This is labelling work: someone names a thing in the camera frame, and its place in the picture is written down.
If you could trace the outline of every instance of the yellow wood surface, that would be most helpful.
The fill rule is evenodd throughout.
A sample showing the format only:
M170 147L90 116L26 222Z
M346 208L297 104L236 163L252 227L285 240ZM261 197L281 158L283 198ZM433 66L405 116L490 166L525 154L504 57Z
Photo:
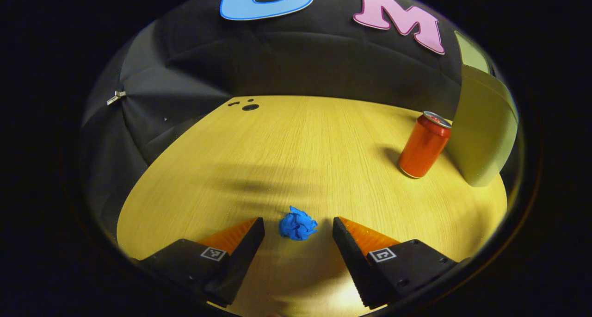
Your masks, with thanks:
M141 260L177 239L198 241L263 217L265 238L228 311L368 313L332 239L335 216L401 242L420 239L460 261L505 214L499 175L471 187L445 152L418 180L398 169L420 112L315 96L247 99L216 108L165 150L127 197L117 228L121 249ZM242 110L247 104L260 107ZM290 205L319 223L308 241L280 237Z

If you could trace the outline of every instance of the blue crumpled object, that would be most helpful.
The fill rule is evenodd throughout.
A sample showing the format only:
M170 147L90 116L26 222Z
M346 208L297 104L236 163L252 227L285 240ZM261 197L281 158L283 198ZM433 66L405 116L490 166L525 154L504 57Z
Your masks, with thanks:
M306 241L310 235L317 232L316 226L317 221L290 206L290 213L279 222L279 234L294 241Z

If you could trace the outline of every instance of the letter m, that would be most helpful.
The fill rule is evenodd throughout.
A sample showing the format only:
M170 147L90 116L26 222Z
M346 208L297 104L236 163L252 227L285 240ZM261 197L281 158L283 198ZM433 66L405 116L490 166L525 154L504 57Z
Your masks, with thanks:
M362 12L354 15L353 19L365 26L387 30L391 24L384 19L382 10L402 35L408 35L415 24L419 24L419 31L413 34L415 40L435 53L444 54L438 19L419 7L411 6L405 10L395 0L362 0Z

